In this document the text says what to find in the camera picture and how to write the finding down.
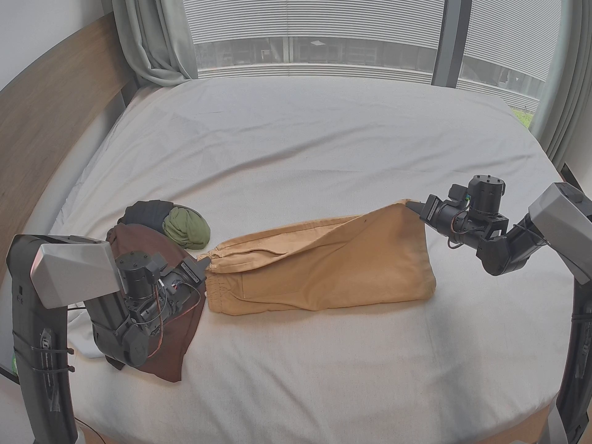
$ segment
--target mattress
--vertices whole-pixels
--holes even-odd
[[[126,206],[167,199],[239,235],[507,183],[518,222],[559,175],[501,99],[373,79],[209,79],[144,89],[74,187],[52,233],[103,239]],[[488,276],[427,229],[428,301],[232,317],[207,308],[182,381],[93,355],[70,323],[76,414],[127,444],[453,443],[520,422],[559,389],[572,277],[540,249]]]

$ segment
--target wooden bed frame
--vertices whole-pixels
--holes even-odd
[[[50,49],[0,92],[0,278],[12,238],[23,231],[52,175],[131,80],[115,19],[108,14]],[[546,415],[547,409],[541,410],[479,444],[534,442]],[[590,428],[582,444],[592,443]],[[98,439],[92,432],[85,435],[89,443]]]

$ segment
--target brown pants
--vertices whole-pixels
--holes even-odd
[[[430,298],[425,227],[404,203],[221,243],[206,254],[210,309],[245,315]]]

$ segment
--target gray-green curtain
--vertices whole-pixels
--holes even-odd
[[[529,127],[558,169],[592,86],[591,5],[592,0],[562,0],[557,46]]]
[[[197,79],[183,0],[111,0],[109,4],[125,58],[139,78],[162,86]]]

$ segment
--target white cloth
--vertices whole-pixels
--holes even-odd
[[[195,80],[128,108],[52,232],[104,238],[126,206],[160,198],[204,216],[209,249],[444,197],[474,174],[506,181],[511,223],[560,180],[498,98],[371,79]],[[559,388],[571,275],[543,248],[491,277],[474,250],[427,235],[431,300],[240,317],[205,308],[180,383],[77,353],[77,416],[128,444],[453,443],[516,424]]]

